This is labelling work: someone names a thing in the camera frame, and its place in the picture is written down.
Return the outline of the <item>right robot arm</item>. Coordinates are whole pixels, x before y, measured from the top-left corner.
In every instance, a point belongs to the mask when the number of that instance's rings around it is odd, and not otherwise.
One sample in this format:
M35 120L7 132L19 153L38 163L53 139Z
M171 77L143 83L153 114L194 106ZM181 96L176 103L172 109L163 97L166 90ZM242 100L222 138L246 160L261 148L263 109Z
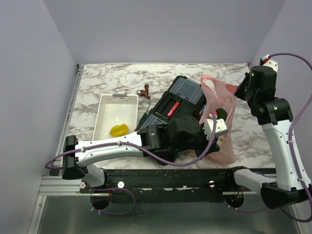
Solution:
M284 98L275 97L277 72L268 66L254 66L245 74L235 96L248 103L269 142L276 179L245 167L230 168L225 187L235 191L246 187L259 194L269 209L300 203L312 193L312 181L303 167L294 135L289 131L293 114Z

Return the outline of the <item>pink plastic bag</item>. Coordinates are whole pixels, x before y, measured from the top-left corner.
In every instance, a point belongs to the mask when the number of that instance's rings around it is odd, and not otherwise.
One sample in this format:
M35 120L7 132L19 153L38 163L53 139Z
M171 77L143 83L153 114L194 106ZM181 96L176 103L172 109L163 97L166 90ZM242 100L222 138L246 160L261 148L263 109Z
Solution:
M209 120L209 125L213 127L213 116L221 122L217 124L215 137L219 151L208 153L206 158L220 166L228 166L235 161L232 147L232 124L236 107L237 97L234 95L237 85L216 79L210 75L201 77L201 87L206 98L206 106L200 119L200 123Z

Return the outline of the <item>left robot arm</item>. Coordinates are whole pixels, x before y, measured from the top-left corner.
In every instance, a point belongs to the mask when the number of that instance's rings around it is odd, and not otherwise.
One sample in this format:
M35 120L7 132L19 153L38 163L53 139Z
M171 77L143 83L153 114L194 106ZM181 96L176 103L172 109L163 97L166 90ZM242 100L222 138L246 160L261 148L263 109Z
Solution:
M164 164L177 165L179 152L194 150L197 157L220 150L216 135L206 133L204 124L193 116L184 116L169 124L149 125L131 134L97 141L65 139L62 178L82 179L96 192L108 187L107 175L95 163L122 157L151 156Z

